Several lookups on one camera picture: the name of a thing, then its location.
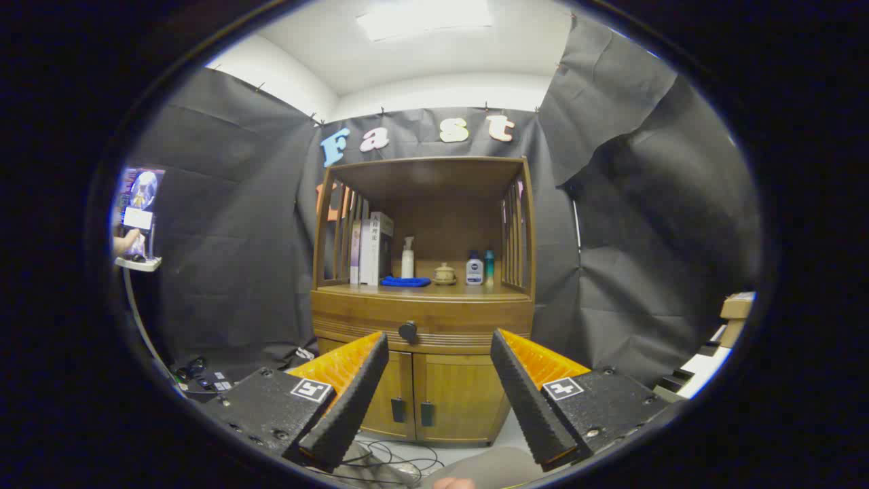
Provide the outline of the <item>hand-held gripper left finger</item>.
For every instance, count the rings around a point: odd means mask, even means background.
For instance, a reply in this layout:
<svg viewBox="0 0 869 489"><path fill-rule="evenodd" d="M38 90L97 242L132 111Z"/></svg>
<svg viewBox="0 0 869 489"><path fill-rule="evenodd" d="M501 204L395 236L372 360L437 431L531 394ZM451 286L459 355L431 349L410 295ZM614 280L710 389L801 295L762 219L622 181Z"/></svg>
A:
<svg viewBox="0 0 869 489"><path fill-rule="evenodd" d="M260 452L334 471L388 360L386 334L373 332L286 372L258 369L208 400L204 412Z"/></svg>

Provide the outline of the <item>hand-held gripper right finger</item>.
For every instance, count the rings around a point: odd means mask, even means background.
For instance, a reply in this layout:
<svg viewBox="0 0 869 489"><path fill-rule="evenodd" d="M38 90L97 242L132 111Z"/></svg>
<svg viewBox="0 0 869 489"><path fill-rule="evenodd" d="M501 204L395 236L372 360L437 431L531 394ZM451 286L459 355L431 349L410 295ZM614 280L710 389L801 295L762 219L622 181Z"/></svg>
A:
<svg viewBox="0 0 869 489"><path fill-rule="evenodd" d="M490 357L543 471L625 443L671 405L617 369L590 369L511 331L493 333Z"/></svg>

